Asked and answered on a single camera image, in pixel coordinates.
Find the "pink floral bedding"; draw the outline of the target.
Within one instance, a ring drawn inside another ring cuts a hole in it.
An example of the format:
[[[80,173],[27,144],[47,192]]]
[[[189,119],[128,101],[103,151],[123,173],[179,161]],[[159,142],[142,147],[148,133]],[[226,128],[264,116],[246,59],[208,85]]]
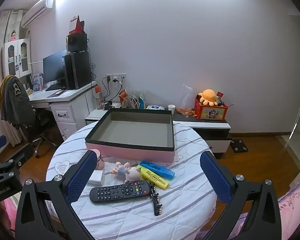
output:
[[[300,182],[278,199],[282,239],[300,239]]]

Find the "wet wipes pack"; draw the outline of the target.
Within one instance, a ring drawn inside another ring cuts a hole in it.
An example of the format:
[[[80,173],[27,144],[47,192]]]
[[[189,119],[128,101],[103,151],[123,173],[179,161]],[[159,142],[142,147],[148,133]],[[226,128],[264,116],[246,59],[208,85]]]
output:
[[[165,107],[161,105],[148,105],[146,109],[165,110]]]

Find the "white paper cup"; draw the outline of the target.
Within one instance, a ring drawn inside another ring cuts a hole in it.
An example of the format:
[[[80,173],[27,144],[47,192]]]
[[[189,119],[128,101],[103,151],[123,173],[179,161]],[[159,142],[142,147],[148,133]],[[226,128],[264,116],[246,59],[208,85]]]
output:
[[[168,110],[171,112],[171,114],[173,115],[174,114],[174,111],[175,111],[175,105],[173,104],[170,104],[168,105]]]

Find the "black computer tower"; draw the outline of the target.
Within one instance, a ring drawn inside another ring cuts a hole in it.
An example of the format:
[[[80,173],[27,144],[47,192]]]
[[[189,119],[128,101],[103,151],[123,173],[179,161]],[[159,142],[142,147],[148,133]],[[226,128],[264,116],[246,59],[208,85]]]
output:
[[[80,89],[91,83],[92,74],[87,51],[65,55],[63,62],[67,90]]]

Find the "white power adapter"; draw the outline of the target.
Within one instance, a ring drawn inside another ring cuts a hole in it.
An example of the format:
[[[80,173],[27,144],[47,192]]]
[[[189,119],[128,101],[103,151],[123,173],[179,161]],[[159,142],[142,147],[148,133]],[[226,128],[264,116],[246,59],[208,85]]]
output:
[[[88,180],[89,185],[102,186],[104,184],[104,170],[94,170]]]

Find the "blue white snack bag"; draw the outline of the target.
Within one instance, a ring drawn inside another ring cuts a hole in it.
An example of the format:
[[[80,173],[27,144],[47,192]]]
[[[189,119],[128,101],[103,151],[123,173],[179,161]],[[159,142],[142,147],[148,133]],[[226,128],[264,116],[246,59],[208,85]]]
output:
[[[145,98],[143,96],[142,91],[139,93],[139,96],[138,96],[138,107],[139,107],[139,109],[145,109],[146,108]]]

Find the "red cartoon storage box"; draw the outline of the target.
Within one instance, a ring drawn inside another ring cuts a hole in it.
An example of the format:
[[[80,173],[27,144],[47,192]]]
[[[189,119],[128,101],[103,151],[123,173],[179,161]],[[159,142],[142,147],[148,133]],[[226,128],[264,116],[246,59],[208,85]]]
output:
[[[194,111],[195,118],[197,120],[216,120],[216,121],[224,121],[226,117],[226,113],[228,111],[228,106],[204,106],[199,101],[200,97],[196,96],[194,102]]]

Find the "black office chair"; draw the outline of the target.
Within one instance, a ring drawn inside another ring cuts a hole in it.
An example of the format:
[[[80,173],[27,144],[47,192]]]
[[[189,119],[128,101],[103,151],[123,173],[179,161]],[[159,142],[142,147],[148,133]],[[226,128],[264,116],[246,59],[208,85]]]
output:
[[[48,137],[48,130],[56,124],[53,113],[48,109],[33,108],[35,114],[34,124],[32,125],[15,125],[25,136],[27,142],[34,147],[34,156],[40,158],[39,148],[42,142],[48,142],[55,149],[57,144]]]

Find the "wall power socket strip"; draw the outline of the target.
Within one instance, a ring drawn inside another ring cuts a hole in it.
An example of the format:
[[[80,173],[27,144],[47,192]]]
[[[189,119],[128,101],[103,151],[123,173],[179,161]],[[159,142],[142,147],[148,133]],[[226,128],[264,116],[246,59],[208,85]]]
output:
[[[121,74],[106,74],[106,77],[109,77],[111,82],[123,81],[126,78],[126,76],[127,76],[126,73],[121,73]]]

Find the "blue highlighter marker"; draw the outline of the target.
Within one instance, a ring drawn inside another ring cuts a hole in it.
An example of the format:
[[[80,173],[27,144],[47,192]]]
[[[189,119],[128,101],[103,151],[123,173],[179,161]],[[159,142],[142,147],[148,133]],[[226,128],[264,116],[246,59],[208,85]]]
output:
[[[141,161],[140,165],[144,168],[147,168],[151,170],[152,172],[156,173],[157,175],[161,176],[162,178],[167,178],[167,179],[173,179],[175,176],[175,173],[168,168],[165,168],[163,166],[151,163],[149,161]]]

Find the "pink pig figurine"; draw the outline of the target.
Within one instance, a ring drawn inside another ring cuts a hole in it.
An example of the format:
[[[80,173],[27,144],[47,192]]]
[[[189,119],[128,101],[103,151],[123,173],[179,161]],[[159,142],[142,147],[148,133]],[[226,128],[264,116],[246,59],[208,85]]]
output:
[[[110,170],[116,179],[127,182],[137,182],[141,180],[141,167],[131,167],[130,163],[115,163],[116,167]]]

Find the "orange octopus plush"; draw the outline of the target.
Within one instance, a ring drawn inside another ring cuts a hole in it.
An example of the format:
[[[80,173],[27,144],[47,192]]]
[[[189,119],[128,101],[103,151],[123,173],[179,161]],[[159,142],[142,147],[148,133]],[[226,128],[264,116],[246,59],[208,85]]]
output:
[[[203,92],[198,94],[200,97],[200,103],[204,106],[217,106],[218,103],[216,101],[216,94],[211,89],[206,89]]]

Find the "black remote control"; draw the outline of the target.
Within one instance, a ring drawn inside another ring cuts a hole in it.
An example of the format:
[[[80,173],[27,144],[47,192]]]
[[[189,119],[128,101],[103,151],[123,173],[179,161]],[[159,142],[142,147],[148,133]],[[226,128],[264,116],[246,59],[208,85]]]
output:
[[[90,190],[89,198],[93,203],[143,197],[151,194],[150,183],[145,180],[113,186],[99,186]]]

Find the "yellow highlighter marker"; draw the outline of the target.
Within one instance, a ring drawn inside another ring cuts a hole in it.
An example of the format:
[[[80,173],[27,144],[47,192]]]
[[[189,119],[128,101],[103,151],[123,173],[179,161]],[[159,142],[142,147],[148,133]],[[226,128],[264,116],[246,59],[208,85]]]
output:
[[[143,179],[147,180],[148,182],[154,184],[155,186],[157,186],[163,190],[168,188],[168,186],[169,186],[168,181],[164,180],[156,173],[152,172],[151,170],[149,170],[141,165],[138,165],[138,168],[140,168],[141,177]]]

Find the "pink and black tray box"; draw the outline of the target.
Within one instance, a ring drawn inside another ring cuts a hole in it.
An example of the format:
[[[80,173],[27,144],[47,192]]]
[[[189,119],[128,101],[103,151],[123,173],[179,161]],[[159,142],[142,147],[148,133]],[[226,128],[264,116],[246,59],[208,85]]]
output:
[[[112,108],[88,133],[85,144],[104,157],[172,163],[172,114],[167,110]]]

